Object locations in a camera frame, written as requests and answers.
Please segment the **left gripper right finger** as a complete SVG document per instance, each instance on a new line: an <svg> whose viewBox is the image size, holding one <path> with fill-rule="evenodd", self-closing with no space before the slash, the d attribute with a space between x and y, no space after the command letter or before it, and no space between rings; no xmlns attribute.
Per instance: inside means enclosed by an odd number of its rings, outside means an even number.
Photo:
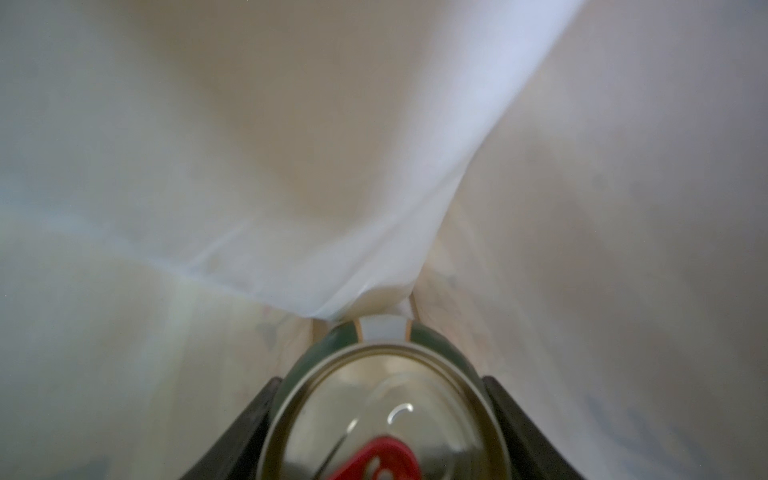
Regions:
<svg viewBox="0 0 768 480"><path fill-rule="evenodd" d="M584 480L495 377L484 376L482 382L505 441L512 479Z"/></svg>

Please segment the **cream floral tote bag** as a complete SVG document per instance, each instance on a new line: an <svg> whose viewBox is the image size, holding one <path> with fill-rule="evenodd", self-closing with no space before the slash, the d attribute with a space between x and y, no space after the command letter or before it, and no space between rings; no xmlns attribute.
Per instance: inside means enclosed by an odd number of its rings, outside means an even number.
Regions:
<svg viewBox="0 0 768 480"><path fill-rule="evenodd" d="M766 3L2 3L3 478L176 479L382 310L587 478L765 478Z"/></svg>

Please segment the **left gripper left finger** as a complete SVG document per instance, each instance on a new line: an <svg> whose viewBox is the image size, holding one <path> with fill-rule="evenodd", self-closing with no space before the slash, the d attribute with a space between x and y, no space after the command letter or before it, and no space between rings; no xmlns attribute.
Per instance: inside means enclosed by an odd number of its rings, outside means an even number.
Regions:
<svg viewBox="0 0 768 480"><path fill-rule="evenodd" d="M282 379L273 377L182 480L254 479Z"/></svg>

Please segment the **green tin can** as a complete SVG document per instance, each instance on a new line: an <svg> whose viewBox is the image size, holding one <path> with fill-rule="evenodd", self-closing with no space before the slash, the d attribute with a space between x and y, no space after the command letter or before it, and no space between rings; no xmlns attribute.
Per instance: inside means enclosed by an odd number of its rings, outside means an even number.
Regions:
<svg viewBox="0 0 768 480"><path fill-rule="evenodd" d="M443 335L396 315L345 321L288 371L258 479L329 479L370 442L407 446L423 479L515 479L490 395Z"/></svg>

